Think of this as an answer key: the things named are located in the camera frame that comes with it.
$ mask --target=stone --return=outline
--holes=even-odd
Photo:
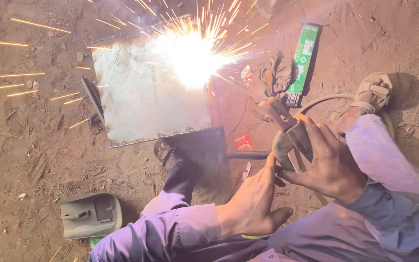
[[[33,86],[33,81],[32,80],[28,80],[25,87],[28,88],[28,89],[30,89],[30,88],[32,88],[32,86]]]
[[[83,61],[83,53],[77,52],[77,61],[82,62]]]
[[[37,81],[33,81],[33,90],[38,90],[40,88],[40,84]],[[32,98],[39,99],[40,96],[38,95],[38,92],[32,93]]]

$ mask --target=metal bracket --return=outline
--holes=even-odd
[[[101,123],[104,127],[106,127],[106,123],[104,121],[103,116],[103,109],[101,107],[100,92],[98,92],[98,89],[96,87],[93,87],[83,76],[80,82],[82,83],[83,87],[85,88],[85,91],[89,95],[89,98],[92,101],[93,107],[98,113],[98,117],[100,118]]]

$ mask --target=soil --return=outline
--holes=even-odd
[[[180,2],[168,0],[167,4],[178,15],[195,9],[193,3],[187,2],[177,8]],[[0,46],[0,74],[45,72],[32,77],[0,78],[0,86],[28,80],[39,84],[39,98],[30,94],[7,98],[16,89],[0,90],[0,261],[46,261],[59,247],[54,262],[76,258],[85,261],[90,252],[88,241],[64,239],[56,199],[113,193],[121,202],[125,225],[138,219],[139,212],[163,186],[167,172],[154,157],[153,142],[109,149],[104,130],[91,131],[87,123],[69,129],[95,112],[80,83],[82,75],[95,80],[94,72],[75,68],[94,68],[86,46],[131,29],[116,29],[96,18],[115,23],[109,19],[109,14],[114,14],[125,21],[130,17],[136,20],[125,4],[130,7],[135,3],[0,0],[0,41],[29,45]],[[240,12],[245,14],[250,5],[250,1],[242,2]],[[150,16],[140,8],[135,6],[135,15]],[[12,17],[72,33],[17,23],[10,20]],[[236,19],[235,28],[242,29],[245,19]],[[388,113],[396,141],[404,155],[419,167],[419,1],[296,1],[272,19],[264,29],[266,36],[258,41],[258,52],[271,52],[241,61],[239,70],[251,65],[253,77],[257,78],[262,62],[277,49],[285,57],[293,57],[301,23],[306,22],[323,27],[317,59],[311,67],[314,74],[304,89],[301,104],[327,94],[354,94],[366,75],[375,71],[391,73],[396,84]],[[249,24],[253,31],[265,21],[258,13]],[[237,84],[216,83],[224,129],[173,138],[187,157],[201,163],[202,180],[194,191],[193,205],[224,204],[242,183],[248,161],[227,162],[212,153],[236,150],[234,139],[245,132],[250,134],[254,150],[268,151],[276,133],[274,126],[256,116],[255,103],[236,88]],[[255,82],[249,91],[264,96],[263,87]],[[63,104],[67,100],[50,100],[74,92],[80,94],[73,98],[86,99],[67,105]],[[349,103],[345,99],[327,101],[309,110],[308,115],[331,127]],[[253,175],[264,161],[250,163]],[[26,194],[22,201],[20,194]],[[281,206],[294,208],[290,220],[296,220],[321,204],[310,190],[287,183],[285,188],[276,189],[273,208]]]

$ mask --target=red packet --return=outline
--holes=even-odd
[[[252,151],[253,141],[248,133],[243,133],[241,136],[234,140],[236,147],[239,151]]]

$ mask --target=metal sheet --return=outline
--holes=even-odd
[[[186,89],[153,62],[153,37],[121,35],[92,50],[110,147],[211,127],[208,91]]]

